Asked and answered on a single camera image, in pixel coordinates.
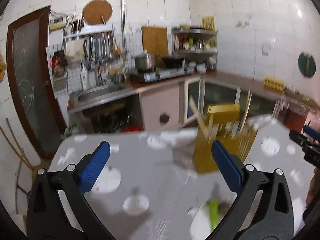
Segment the person's hand right edge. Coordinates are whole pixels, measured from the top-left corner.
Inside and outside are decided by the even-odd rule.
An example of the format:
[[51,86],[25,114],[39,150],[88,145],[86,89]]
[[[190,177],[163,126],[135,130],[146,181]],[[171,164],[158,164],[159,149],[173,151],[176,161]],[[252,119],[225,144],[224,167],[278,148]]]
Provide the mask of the person's hand right edge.
[[309,187],[308,195],[306,198],[306,206],[308,206],[312,202],[312,200],[314,199],[315,195],[319,190],[319,174],[320,174],[319,168],[316,167],[314,169],[313,178],[310,181],[310,187]]

